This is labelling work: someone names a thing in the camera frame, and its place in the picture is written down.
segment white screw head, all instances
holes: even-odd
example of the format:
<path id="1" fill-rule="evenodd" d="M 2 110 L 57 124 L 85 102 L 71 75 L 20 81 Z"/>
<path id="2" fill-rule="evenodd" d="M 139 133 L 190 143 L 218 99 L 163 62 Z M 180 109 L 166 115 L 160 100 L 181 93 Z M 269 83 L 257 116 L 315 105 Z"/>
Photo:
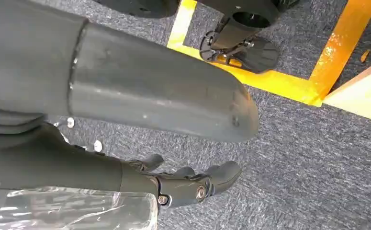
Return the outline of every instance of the white screw head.
<path id="1" fill-rule="evenodd" d="M 97 152 L 102 151 L 102 143 L 99 140 L 95 141 L 94 150 L 97 151 Z"/>
<path id="2" fill-rule="evenodd" d="M 69 128 L 73 128 L 74 125 L 75 125 L 75 121 L 74 121 L 74 119 L 73 119 L 72 117 L 69 117 L 69 118 L 67 119 L 67 127 L 69 127 Z"/>
<path id="3" fill-rule="evenodd" d="M 168 202 L 169 202 L 169 198 L 166 197 L 165 195 L 159 195 L 158 196 L 158 203 L 161 204 L 161 205 L 166 205 Z"/>

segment bolt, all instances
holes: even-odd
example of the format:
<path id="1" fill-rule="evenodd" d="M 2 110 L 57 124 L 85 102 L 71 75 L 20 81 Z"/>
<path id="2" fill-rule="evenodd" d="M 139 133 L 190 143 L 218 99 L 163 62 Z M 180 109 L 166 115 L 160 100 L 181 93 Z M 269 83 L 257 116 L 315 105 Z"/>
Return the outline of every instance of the bolt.
<path id="1" fill-rule="evenodd" d="M 169 202 L 169 198 L 166 197 L 165 195 L 159 195 L 157 201 L 161 205 L 166 205 Z"/>
<path id="2" fill-rule="evenodd" d="M 206 196 L 205 187 L 201 185 L 197 188 L 195 197 L 197 198 L 198 201 L 203 201 L 205 199 L 205 196 Z"/>
<path id="3" fill-rule="evenodd" d="M 97 152 L 102 151 L 102 143 L 99 140 L 95 141 L 94 150 L 97 151 Z"/>

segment gray carpet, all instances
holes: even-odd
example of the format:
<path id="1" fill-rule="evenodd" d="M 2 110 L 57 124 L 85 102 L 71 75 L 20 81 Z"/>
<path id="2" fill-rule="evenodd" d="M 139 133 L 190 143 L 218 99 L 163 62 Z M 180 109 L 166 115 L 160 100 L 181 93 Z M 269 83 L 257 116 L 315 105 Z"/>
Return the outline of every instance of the gray carpet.
<path id="1" fill-rule="evenodd" d="M 130 34 L 165 44 L 173 18 L 139 19 L 90 0 L 36 0 L 84 15 Z M 333 30 L 344 1 L 302 0 L 260 33 L 281 50 L 277 70 L 307 78 Z M 199 5 L 186 44 L 197 46 L 220 15 Z M 371 23 L 336 86 L 371 65 Z M 161 154 L 163 170 L 197 170 L 234 160 L 243 167 L 226 194 L 201 205 L 163 210 L 162 230 L 371 229 L 371 120 L 324 105 L 309 107 L 249 89 L 260 114 L 259 135 L 244 143 L 219 143 L 142 128 L 76 119 L 61 127 L 74 144 L 102 141 L 104 152 L 123 159 Z"/>

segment clear plastic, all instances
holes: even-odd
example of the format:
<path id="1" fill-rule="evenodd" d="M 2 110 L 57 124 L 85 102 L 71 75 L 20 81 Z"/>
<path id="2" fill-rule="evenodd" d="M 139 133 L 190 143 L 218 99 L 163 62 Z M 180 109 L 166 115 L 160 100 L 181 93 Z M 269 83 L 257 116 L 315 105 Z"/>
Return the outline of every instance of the clear plastic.
<path id="1" fill-rule="evenodd" d="M 154 230 L 157 213 L 152 194 L 65 187 L 0 190 L 0 230 Z"/>

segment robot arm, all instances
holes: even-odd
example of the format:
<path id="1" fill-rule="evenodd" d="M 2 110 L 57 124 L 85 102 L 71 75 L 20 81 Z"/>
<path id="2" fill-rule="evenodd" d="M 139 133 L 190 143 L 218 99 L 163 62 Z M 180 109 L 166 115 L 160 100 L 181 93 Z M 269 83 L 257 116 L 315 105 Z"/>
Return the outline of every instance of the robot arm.
<path id="1" fill-rule="evenodd" d="M 231 74 L 25 0 L 0 0 L 1 111 L 22 116 L 19 124 L 26 114 L 81 116 L 219 141 L 245 141 L 258 128 Z"/>

